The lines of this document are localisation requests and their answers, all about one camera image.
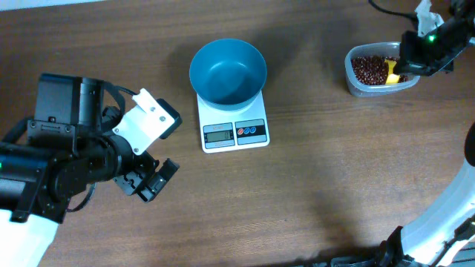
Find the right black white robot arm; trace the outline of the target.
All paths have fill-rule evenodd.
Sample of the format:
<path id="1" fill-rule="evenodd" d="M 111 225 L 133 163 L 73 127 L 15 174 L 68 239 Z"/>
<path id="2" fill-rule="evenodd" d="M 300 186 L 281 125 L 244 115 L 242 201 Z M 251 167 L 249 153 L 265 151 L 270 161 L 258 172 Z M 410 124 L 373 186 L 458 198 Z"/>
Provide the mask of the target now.
<path id="1" fill-rule="evenodd" d="M 417 30 L 407 31 L 399 45 L 392 74 L 431 76 L 453 70 L 454 59 L 474 45 L 474 2 L 452 1 L 451 18 L 443 21 L 421 1 L 409 18 Z M 453 182 L 418 218 L 399 226 L 381 243 L 376 266 L 448 266 L 474 238 L 474 130 L 464 145 L 465 160 Z"/>

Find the red beans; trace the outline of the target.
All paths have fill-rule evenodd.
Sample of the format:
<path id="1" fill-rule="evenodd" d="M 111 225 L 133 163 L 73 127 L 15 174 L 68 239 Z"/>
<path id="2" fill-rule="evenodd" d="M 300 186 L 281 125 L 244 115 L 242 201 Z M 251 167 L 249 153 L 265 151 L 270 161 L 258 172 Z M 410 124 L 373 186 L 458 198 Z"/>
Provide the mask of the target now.
<path id="1" fill-rule="evenodd" d="M 353 72 L 357 80 L 365 85 L 386 85 L 388 66 L 386 59 L 398 61 L 398 58 L 389 56 L 359 56 L 351 60 Z M 398 83 L 407 82 L 408 76 L 400 75 Z"/>

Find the teal plastic bowl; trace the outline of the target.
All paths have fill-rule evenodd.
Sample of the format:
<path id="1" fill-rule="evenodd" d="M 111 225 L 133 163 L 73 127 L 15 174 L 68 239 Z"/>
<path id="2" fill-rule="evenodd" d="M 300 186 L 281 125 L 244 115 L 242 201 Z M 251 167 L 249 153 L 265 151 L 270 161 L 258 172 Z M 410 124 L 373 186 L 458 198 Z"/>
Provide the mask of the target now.
<path id="1" fill-rule="evenodd" d="M 267 74 L 262 53 L 240 39 L 218 39 L 204 45 L 189 66 L 189 81 L 196 94 L 221 110 L 249 105 L 263 90 Z"/>

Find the clear plastic food container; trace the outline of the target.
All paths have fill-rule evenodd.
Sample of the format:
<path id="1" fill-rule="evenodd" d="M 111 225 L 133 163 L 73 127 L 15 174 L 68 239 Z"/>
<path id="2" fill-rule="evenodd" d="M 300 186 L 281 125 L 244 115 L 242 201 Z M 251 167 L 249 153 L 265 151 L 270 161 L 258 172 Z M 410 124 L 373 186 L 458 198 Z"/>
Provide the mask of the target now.
<path id="1" fill-rule="evenodd" d="M 419 76 L 398 75 L 399 42 L 364 44 L 351 49 L 344 65 L 349 91 L 357 97 L 383 96 L 413 87 Z"/>

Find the yellow plastic measuring scoop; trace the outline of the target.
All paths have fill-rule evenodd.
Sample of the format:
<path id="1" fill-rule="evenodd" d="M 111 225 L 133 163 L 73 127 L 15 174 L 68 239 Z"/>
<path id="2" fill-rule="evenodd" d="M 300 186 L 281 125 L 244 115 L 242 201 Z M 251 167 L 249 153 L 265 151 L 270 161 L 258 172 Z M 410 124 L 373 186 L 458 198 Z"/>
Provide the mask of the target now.
<path id="1" fill-rule="evenodd" d="M 388 74 L 385 84 L 386 85 L 394 85 L 397 84 L 400 80 L 400 75 L 394 73 L 394 67 L 397 64 L 395 60 L 386 59 L 384 63 L 388 66 Z"/>

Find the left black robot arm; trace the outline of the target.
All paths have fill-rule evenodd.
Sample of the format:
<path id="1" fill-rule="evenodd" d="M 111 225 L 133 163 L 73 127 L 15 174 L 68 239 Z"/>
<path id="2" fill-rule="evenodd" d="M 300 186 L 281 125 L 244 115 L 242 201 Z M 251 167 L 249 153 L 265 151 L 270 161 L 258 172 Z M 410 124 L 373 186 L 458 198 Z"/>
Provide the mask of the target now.
<path id="1" fill-rule="evenodd" d="M 152 201 L 177 172 L 148 147 L 170 136 L 180 114 L 147 90 L 132 93 L 98 79 L 44 73 L 36 110 L 1 140 L 1 264 L 37 266 L 73 197 L 101 182 Z"/>

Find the white digital kitchen scale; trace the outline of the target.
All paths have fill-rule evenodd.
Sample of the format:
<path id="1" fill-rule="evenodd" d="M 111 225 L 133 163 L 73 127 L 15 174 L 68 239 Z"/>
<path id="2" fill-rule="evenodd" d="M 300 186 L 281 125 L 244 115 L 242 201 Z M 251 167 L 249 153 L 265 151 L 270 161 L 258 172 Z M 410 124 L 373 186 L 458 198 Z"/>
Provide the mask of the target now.
<path id="1" fill-rule="evenodd" d="M 202 149 L 207 154 L 265 147 L 270 143 L 263 94 L 234 111 L 197 98 Z"/>

